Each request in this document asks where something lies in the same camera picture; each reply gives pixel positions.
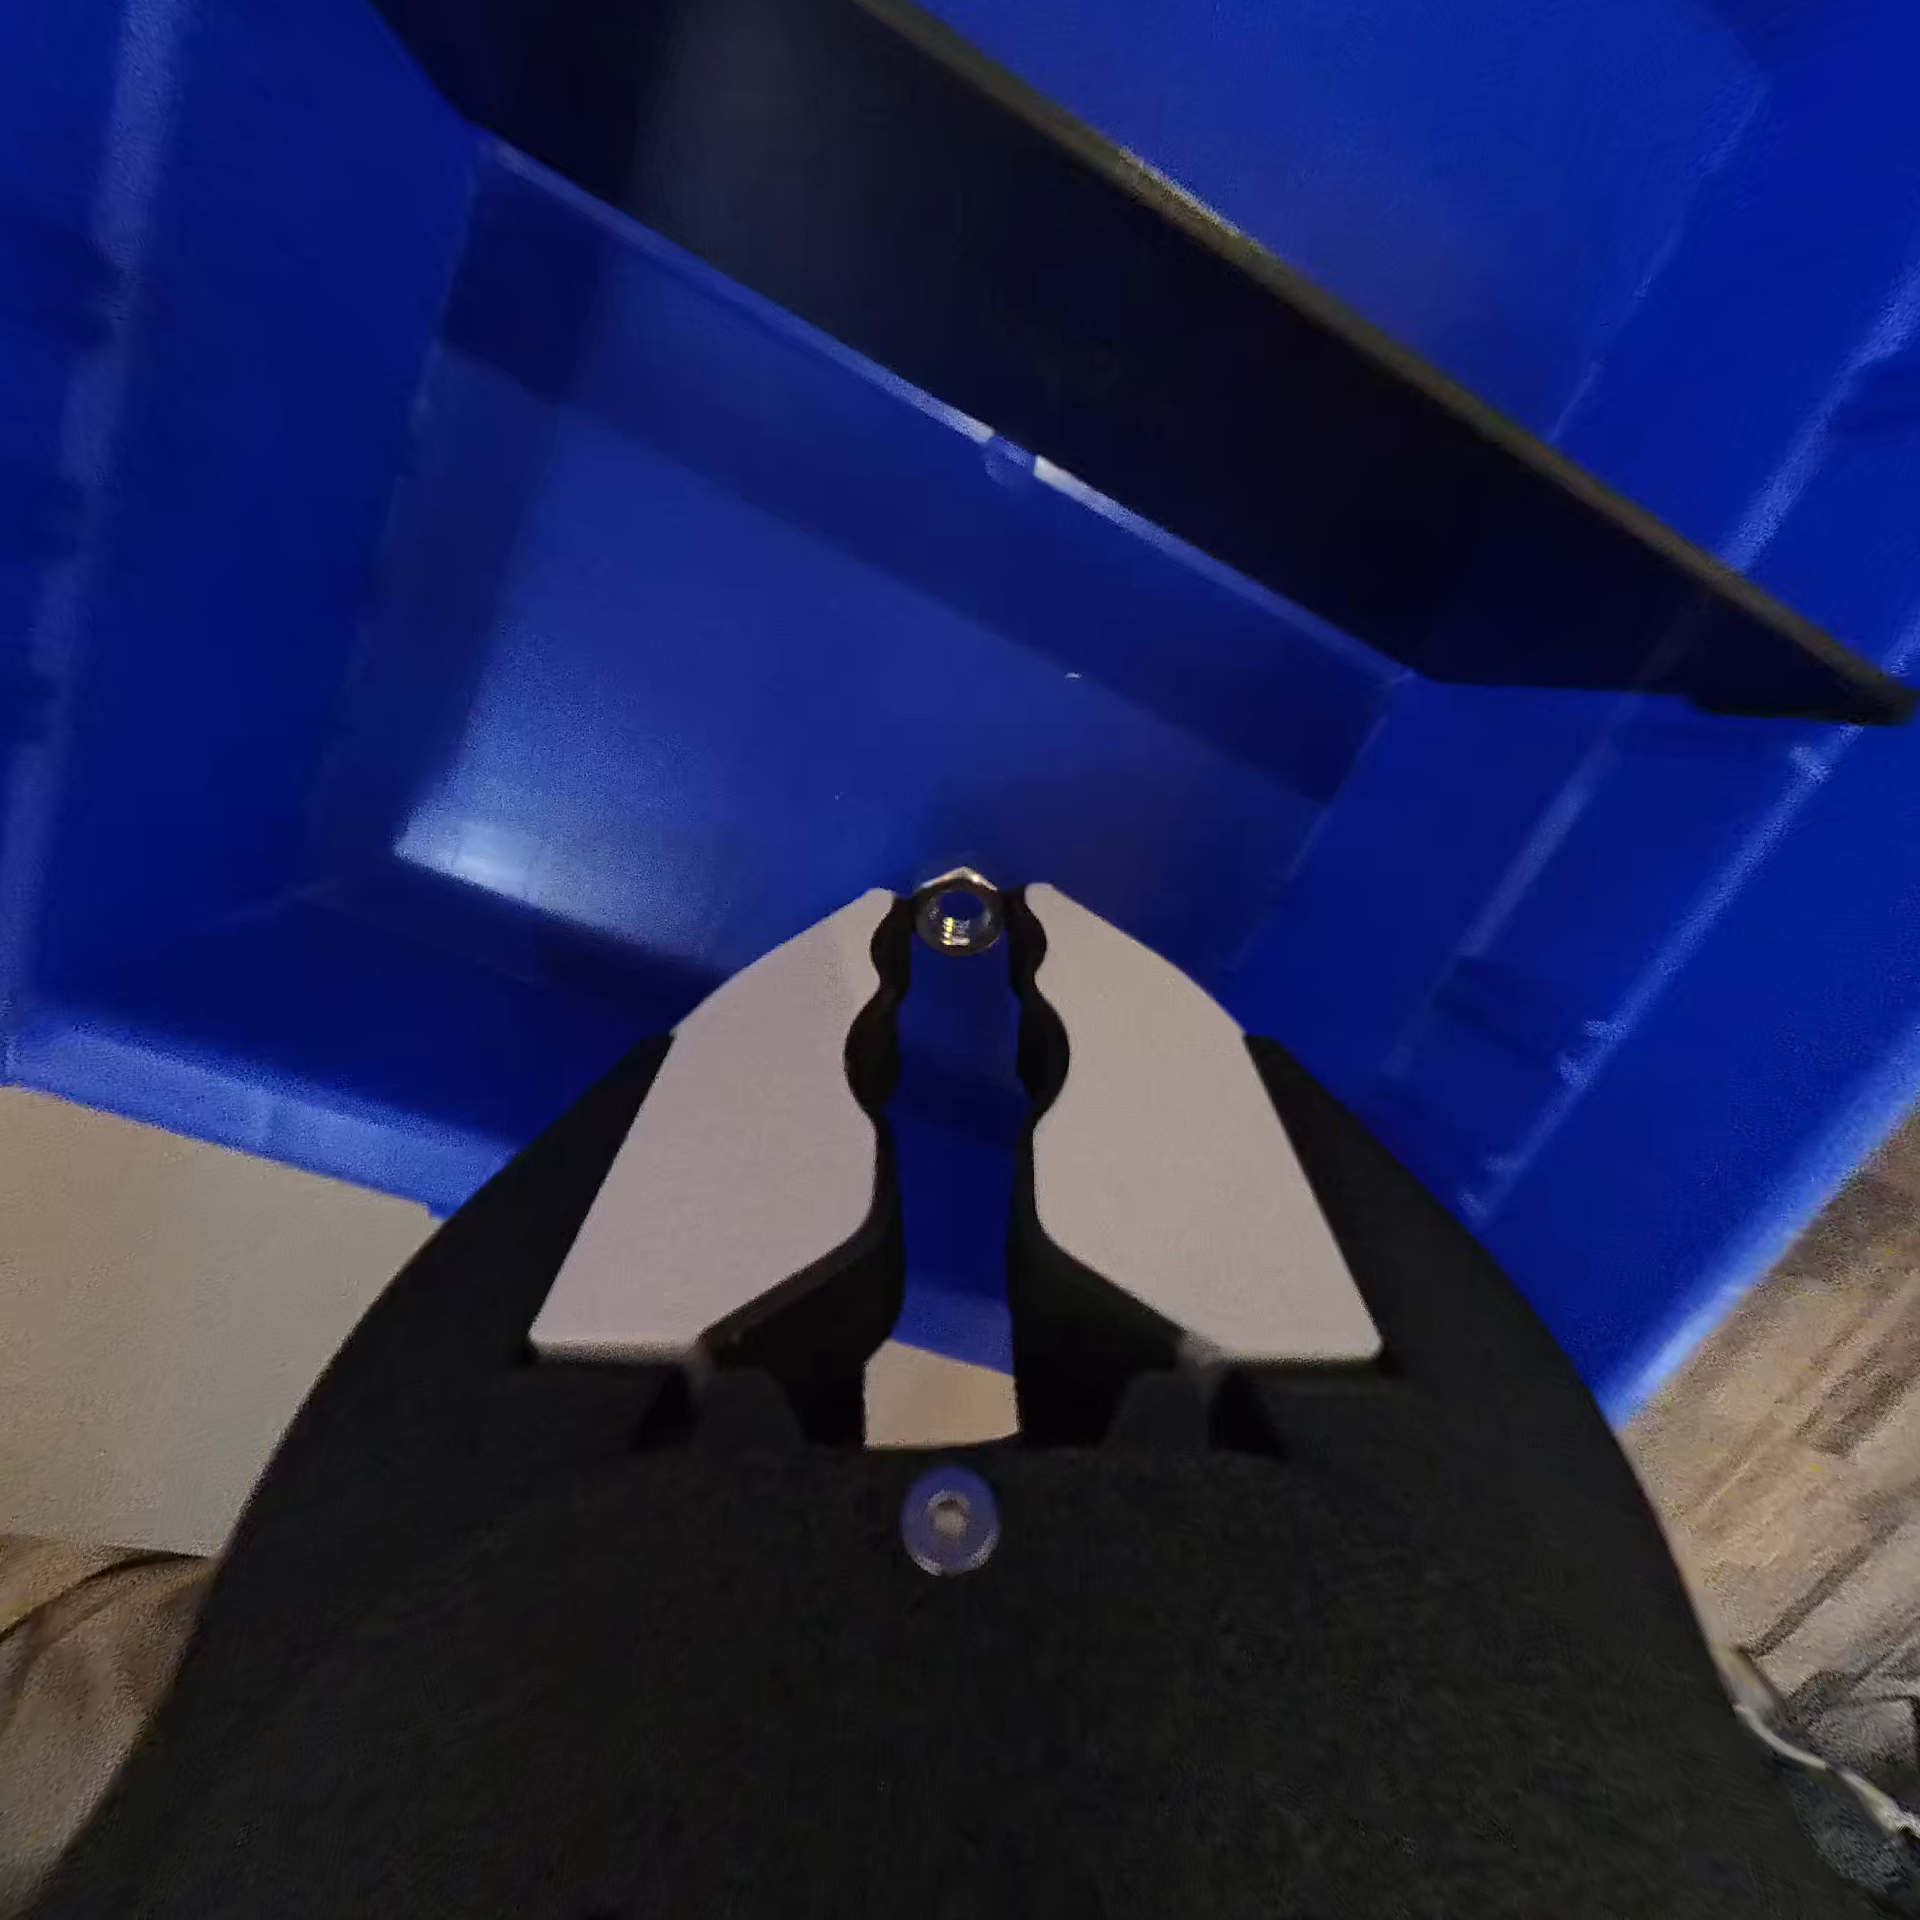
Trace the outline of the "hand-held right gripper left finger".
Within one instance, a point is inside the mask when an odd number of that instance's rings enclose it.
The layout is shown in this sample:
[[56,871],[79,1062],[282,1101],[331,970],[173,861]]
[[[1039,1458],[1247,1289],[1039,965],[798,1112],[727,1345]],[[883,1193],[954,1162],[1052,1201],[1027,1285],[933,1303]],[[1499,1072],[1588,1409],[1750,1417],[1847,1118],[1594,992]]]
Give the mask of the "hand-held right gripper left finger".
[[871,889],[672,1031],[531,1327],[541,1361],[758,1370],[792,1410],[863,1410],[904,1250],[887,1101],[899,987]]

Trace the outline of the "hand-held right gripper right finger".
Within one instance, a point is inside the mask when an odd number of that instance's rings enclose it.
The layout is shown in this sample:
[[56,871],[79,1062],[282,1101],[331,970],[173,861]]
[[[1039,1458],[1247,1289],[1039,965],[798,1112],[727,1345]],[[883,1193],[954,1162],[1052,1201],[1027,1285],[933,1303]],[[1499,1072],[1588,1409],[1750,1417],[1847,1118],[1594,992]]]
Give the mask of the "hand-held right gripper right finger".
[[1022,1409],[1144,1374],[1346,1371],[1386,1345],[1242,1025],[1131,934],[1011,901],[1029,1113],[1006,1295]]

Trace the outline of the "steel hex nut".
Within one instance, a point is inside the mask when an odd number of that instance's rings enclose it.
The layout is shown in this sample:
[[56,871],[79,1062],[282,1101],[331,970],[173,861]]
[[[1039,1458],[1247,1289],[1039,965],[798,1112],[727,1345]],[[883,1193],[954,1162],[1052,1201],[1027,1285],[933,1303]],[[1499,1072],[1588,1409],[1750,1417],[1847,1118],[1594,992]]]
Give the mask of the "steel hex nut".
[[926,950],[943,957],[992,952],[1006,926],[1002,889],[981,871],[954,869],[911,895],[914,930]]

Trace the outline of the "blue bin with black divider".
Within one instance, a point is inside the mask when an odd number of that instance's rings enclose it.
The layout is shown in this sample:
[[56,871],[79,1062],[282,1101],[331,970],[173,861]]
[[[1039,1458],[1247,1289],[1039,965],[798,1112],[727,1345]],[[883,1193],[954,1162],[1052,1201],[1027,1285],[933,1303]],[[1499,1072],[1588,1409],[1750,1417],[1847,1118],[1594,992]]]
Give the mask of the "blue bin with black divider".
[[439,1214],[1047,880],[1615,1417],[1915,1104],[1915,5],[4,5],[4,1087]]

